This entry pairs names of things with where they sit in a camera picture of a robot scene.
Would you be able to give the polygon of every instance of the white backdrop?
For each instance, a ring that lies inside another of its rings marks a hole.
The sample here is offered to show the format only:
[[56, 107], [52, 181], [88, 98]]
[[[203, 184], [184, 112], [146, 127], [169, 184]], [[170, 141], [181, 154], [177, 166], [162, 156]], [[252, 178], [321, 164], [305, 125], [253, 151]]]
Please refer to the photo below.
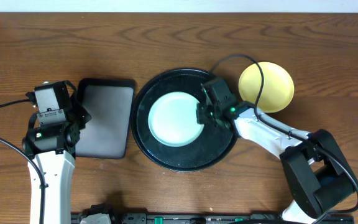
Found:
[[0, 0], [0, 12], [358, 12], [358, 0]]

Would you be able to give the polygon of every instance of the yellow bowl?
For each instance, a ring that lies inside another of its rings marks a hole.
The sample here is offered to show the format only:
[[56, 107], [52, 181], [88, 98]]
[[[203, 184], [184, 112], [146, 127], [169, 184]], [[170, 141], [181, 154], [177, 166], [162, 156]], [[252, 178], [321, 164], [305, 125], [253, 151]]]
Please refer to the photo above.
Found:
[[[259, 62], [264, 72], [264, 89], [258, 107], [265, 113], [284, 109], [292, 100], [294, 85], [288, 72], [279, 65]], [[239, 91], [243, 100], [255, 103], [260, 90], [261, 76], [256, 64], [246, 68], [240, 76]]]

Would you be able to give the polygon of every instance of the wooden table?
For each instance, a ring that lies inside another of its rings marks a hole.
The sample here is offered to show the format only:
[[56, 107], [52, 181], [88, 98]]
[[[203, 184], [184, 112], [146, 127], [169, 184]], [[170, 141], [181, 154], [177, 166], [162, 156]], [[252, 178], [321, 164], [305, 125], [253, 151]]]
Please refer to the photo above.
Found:
[[[358, 14], [0, 13], [0, 104], [45, 80], [130, 78], [138, 92], [164, 70], [209, 69], [232, 53], [284, 67], [295, 97], [272, 116], [332, 132], [358, 177]], [[235, 59], [218, 74], [234, 90], [248, 65]], [[0, 109], [0, 137], [21, 146], [34, 111], [28, 103]], [[29, 180], [25, 160], [0, 143], [0, 223], [28, 223]], [[108, 202], [120, 212], [249, 213], [291, 201], [280, 161], [245, 140], [215, 166], [181, 173], [146, 158], [130, 134], [121, 160], [77, 158], [71, 187], [74, 212]]]

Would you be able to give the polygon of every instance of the white disc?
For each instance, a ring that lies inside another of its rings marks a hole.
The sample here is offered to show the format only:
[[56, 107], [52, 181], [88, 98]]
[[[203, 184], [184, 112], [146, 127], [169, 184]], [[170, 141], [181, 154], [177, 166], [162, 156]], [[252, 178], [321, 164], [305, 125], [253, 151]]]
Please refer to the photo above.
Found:
[[162, 144], [171, 147], [193, 142], [203, 131], [197, 123], [199, 101], [188, 93], [172, 92], [161, 96], [149, 112], [149, 129]]

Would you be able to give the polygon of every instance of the black round tray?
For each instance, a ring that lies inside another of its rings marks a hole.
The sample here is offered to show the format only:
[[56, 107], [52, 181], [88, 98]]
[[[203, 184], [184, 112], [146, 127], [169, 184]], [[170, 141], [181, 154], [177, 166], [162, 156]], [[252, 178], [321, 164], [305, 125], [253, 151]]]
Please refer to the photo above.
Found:
[[204, 70], [179, 68], [157, 75], [141, 89], [134, 102], [131, 128], [137, 145], [149, 159], [167, 169], [196, 171], [219, 162], [232, 149], [237, 136], [226, 128], [212, 124], [205, 124], [200, 136], [182, 147], [160, 143], [149, 129], [149, 111], [161, 96], [182, 91], [203, 102], [206, 96], [201, 84], [213, 78], [212, 73]]

